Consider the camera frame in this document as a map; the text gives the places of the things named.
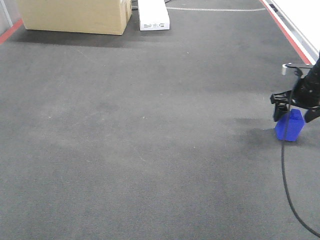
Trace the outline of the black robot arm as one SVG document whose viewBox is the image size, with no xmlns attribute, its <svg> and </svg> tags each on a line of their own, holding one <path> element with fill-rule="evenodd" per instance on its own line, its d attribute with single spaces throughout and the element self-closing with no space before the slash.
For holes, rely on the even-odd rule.
<svg viewBox="0 0 320 240">
<path fill-rule="evenodd" d="M 287 68 L 295 69 L 297 81 L 293 88 L 281 93 L 273 93 L 270 102 L 275 105 L 273 120 L 278 122 L 289 111 L 289 106 L 306 109 L 304 120 L 309 123 L 320 116 L 320 61 L 312 64 L 286 63 Z"/>
</svg>

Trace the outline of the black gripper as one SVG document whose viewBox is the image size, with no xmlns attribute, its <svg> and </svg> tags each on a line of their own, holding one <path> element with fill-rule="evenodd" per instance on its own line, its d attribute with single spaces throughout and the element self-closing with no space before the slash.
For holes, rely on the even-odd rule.
<svg viewBox="0 0 320 240">
<path fill-rule="evenodd" d="M 292 90 L 273 93 L 270 96 L 274 104 L 273 121 L 278 122 L 289 112 L 289 104 L 308 109 L 304 114 L 304 121 L 309 123 L 320 117 L 320 76 L 307 75 L 300 78 Z"/>
</svg>

